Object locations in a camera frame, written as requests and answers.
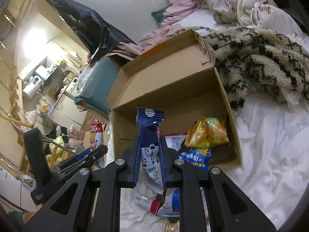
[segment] pink blanket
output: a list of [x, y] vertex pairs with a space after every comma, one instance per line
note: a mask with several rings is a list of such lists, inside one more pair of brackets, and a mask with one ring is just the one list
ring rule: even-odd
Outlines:
[[164, 20], [161, 27], [164, 25], [172, 25], [183, 18], [186, 18], [197, 9], [195, 0], [168, 0], [169, 7], [163, 13]]
[[119, 43], [117, 49], [113, 50], [114, 53], [121, 53], [129, 60], [143, 54], [152, 47], [156, 46], [161, 40], [166, 38], [168, 35], [175, 33], [182, 29], [180, 24], [165, 25], [152, 32], [150, 32], [139, 44], [134, 43]]

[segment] red snack wrapper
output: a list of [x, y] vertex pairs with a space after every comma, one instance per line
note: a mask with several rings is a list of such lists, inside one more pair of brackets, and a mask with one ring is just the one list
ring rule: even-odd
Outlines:
[[[101, 121], [93, 121], [90, 127], [90, 149], [95, 150], [103, 145], [103, 128]], [[104, 168], [104, 156], [95, 162], [98, 168]]]

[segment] black bag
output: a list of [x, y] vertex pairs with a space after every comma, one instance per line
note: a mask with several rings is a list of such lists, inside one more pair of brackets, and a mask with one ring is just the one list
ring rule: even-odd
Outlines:
[[91, 63], [111, 52], [120, 42], [134, 43], [106, 22], [95, 10], [73, 0], [46, 0], [71, 27], [92, 56]]

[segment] open cardboard box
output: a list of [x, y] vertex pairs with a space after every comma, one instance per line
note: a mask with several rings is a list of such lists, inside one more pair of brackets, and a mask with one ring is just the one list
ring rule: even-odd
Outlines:
[[209, 166], [231, 169], [242, 165], [239, 139], [231, 108], [210, 54], [198, 35], [188, 30], [122, 67], [109, 93], [115, 157], [132, 146], [136, 107], [163, 110], [162, 134], [187, 133], [202, 117], [226, 118], [229, 144], [212, 149]]

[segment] box flap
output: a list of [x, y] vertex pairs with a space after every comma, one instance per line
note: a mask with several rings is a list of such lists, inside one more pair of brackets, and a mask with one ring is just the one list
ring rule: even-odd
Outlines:
[[120, 70], [107, 103], [113, 109], [145, 93], [213, 67], [201, 39], [186, 30], [127, 63]]

